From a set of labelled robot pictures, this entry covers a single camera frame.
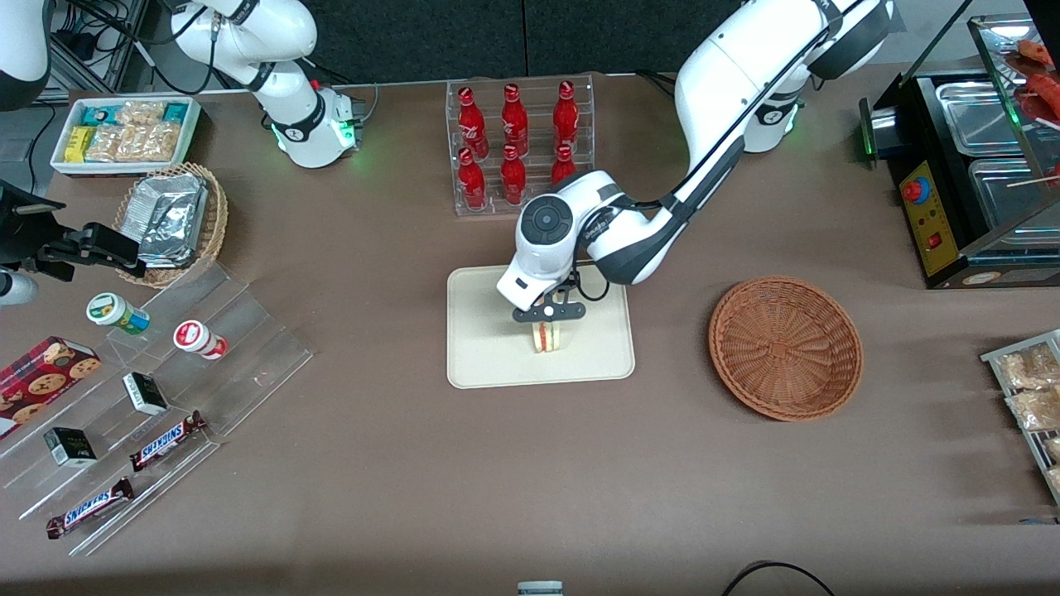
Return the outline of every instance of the white container with red label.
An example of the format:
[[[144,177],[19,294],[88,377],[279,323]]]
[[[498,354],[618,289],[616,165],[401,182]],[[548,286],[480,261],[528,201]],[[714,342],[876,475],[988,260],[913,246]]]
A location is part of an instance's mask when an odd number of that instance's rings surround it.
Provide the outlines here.
[[[186,352],[215,361],[228,352],[228,341],[197,320],[186,320],[173,332],[173,343]]]

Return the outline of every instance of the brown tablecloth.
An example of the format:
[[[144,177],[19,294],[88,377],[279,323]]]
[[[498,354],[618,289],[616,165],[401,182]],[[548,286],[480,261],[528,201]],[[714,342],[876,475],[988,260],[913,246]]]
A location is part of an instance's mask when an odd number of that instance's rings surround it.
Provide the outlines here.
[[[1055,510],[977,355],[1060,327],[1060,294],[923,290],[886,172],[853,160],[856,102],[894,72],[810,92],[630,288],[631,378],[471,391],[445,378],[445,280],[507,263],[513,222],[454,215],[444,85],[384,88],[364,148],[319,171],[277,150],[249,94],[202,97],[190,159],[231,203],[222,261],[319,354],[87,559],[3,505],[0,592],[700,595],[759,559],[843,594],[1056,591],[1060,528],[1017,525]],[[595,81],[598,165],[656,198],[688,159],[670,101]],[[49,198],[69,225],[110,223],[129,183],[56,175]],[[768,274],[824,288],[861,332],[864,380],[830,419],[765,420],[709,363],[713,304]],[[98,292],[149,296],[99,267],[38,279],[0,312],[0,362],[102,339],[83,314]],[[756,581],[803,593],[781,573]]]

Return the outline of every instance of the cookie box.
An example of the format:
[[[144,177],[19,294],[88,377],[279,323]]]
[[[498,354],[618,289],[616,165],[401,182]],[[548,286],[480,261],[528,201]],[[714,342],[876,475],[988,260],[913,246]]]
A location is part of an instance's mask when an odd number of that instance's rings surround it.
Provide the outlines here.
[[[101,366],[92,350],[49,337],[0,370],[0,439]]]
[[[69,162],[65,159],[67,144],[70,142],[70,135],[75,126],[82,124],[82,119],[87,110],[123,104],[128,101],[134,102],[164,102],[167,104],[187,104],[188,111],[184,112],[180,125],[180,135],[177,137],[177,147],[173,152],[173,157],[169,161],[130,161],[130,162]],[[188,147],[192,144],[192,137],[195,134],[195,124],[198,122],[201,108],[199,103],[187,95],[165,94],[165,93],[144,93],[127,94],[111,98],[90,98],[77,100],[70,106],[70,113],[67,115],[66,123],[63,125],[63,134],[59,135],[58,142],[55,143],[55,151],[52,152],[52,168],[56,172],[66,174],[72,178],[78,177],[117,177],[117,176],[138,176],[156,170],[163,170],[171,165],[183,163],[184,156],[188,155]]]

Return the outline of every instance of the wicker basket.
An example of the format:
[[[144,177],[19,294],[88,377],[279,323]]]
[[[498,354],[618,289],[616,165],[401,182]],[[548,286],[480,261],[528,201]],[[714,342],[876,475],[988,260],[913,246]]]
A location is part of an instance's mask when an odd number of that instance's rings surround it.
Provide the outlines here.
[[[833,414],[862,376],[862,345],[847,313],[794,278],[745,281],[722,298],[707,333],[725,385],[755,410],[788,421]]]
[[[118,275],[125,281],[161,290],[173,283],[174,280],[183,275],[192,266],[206,261],[213,261],[220,252],[220,245],[225,242],[225,226],[228,225],[228,198],[225,196],[225,189],[220,188],[220,185],[217,183],[217,178],[209,170],[195,163],[180,163],[165,170],[153,172],[146,177],[176,176],[177,174],[195,174],[210,186],[210,195],[207,198],[206,213],[202,216],[198,246],[195,249],[195,260],[188,267],[180,269],[147,269],[142,279],[119,270]],[[118,208],[118,216],[114,217],[116,230],[122,227],[122,221],[125,220],[125,210],[129,206],[129,197],[131,195],[132,189],[130,188],[129,192],[125,193],[125,200]]]

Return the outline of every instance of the coca-cola bottle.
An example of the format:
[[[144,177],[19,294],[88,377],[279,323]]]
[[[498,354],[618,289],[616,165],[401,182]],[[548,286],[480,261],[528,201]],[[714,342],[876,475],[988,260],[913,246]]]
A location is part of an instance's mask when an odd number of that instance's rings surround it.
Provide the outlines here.
[[[515,145],[519,157],[530,153],[530,126],[527,108],[519,101],[518,85],[505,85],[505,109],[500,110],[500,121],[505,124],[505,142]]]
[[[490,155],[490,141],[485,139],[485,119],[482,110],[475,105],[475,93],[471,87],[461,87],[457,91],[460,98],[460,135],[464,144],[471,147],[476,161],[482,161]]]
[[[460,147],[457,154],[460,158],[460,170],[457,177],[460,178],[460,192],[464,195],[464,203],[472,211],[485,209],[485,176],[482,169],[475,163],[475,156],[471,148]]]
[[[560,83],[560,101],[552,110],[552,141],[555,151],[562,145],[570,145],[570,152],[578,151],[578,104],[575,103],[575,84]]]
[[[527,188],[527,169],[519,159],[515,145],[505,145],[505,162],[500,165],[500,179],[505,185],[505,200],[518,206],[523,203],[523,191]]]
[[[555,151],[555,163],[552,164],[552,186],[575,173],[575,162],[570,161],[570,145],[561,145]]]

